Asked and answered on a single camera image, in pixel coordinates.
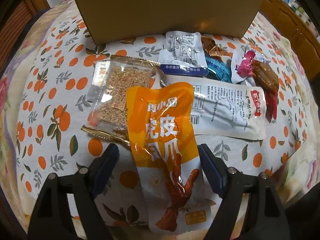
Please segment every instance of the red label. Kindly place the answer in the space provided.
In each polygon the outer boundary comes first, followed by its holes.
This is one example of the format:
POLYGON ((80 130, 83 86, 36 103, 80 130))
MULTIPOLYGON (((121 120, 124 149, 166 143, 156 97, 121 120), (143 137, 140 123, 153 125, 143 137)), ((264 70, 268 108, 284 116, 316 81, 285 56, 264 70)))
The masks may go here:
POLYGON ((251 97, 254 102, 254 105, 256 106, 256 112, 254 113, 255 116, 260 116, 260 100, 259 100, 259 92, 257 90, 251 90, 251 97))

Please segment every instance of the wooden cabinet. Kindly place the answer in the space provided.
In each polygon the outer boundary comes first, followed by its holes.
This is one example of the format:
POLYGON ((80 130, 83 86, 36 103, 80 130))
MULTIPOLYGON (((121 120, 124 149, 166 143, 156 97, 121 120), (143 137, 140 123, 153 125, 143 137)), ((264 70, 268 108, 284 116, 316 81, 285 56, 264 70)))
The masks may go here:
POLYGON ((304 26, 298 26, 294 50, 306 71, 308 79, 313 79, 320 72, 320 46, 314 35, 305 31, 304 26))
POLYGON ((286 37, 309 80, 320 73, 320 43, 308 26, 281 0, 263 0, 259 10, 286 37))

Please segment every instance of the gold crimped package edge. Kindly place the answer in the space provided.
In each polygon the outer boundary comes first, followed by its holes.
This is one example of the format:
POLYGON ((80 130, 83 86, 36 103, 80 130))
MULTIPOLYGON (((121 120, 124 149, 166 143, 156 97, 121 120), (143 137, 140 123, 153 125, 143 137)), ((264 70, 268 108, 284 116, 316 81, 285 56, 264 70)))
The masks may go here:
POLYGON ((123 146, 130 149, 130 142, 126 139, 121 138, 121 137, 115 136, 113 134, 107 133, 102 130, 93 129, 93 128, 87 127, 85 125, 83 125, 81 127, 81 130, 84 132, 87 132, 97 138, 101 138, 101 139, 105 139, 105 140, 112 140, 114 142, 121 143, 123 146))
POLYGON ((110 60, 111 60, 111 59, 130 59, 130 60, 137 60, 137 61, 140 61, 140 62, 143 62, 143 63, 154 64, 154 65, 156 65, 157 67, 160 67, 160 62, 153 61, 153 60, 149 60, 149 59, 144 59, 144 58, 136 58, 136 57, 129 57, 129 56, 119 56, 119 55, 112 54, 112 55, 110 56, 110 60))

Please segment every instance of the pink wrapper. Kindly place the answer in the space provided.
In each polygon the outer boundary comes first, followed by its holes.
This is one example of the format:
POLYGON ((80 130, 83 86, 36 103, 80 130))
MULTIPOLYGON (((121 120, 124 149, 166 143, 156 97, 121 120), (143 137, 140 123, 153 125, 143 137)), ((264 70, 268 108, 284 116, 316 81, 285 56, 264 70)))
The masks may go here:
POLYGON ((241 62, 241 64, 238 66, 237 73, 240 77, 246 78, 251 77, 253 75, 252 72, 252 60, 254 59, 254 56, 256 54, 249 50, 245 55, 241 62))

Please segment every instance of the screw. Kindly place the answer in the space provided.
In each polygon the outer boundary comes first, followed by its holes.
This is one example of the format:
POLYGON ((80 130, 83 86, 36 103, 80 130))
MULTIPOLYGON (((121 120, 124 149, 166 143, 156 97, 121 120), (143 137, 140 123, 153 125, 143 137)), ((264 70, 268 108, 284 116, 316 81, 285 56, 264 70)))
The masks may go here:
POLYGON ((263 179, 267 179, 267 178, 268 178, 268 174, 266 174, 265 172, 260 173, 260 176, 261 176, 263 179))
POLYGON ((57 176, 55 173, 50 173, 48 179, 54 179, 57 176))
POLYGON ((234 167, 229 167, 228 168, 228 172, 231 173, 231 174, 235 174, 237 172, 237 169, 234 168, 234 167))
POLYGON ((80 174, 86 174, 88 172, 88 168, 87 167, 83 167, 79 170, 80 174))

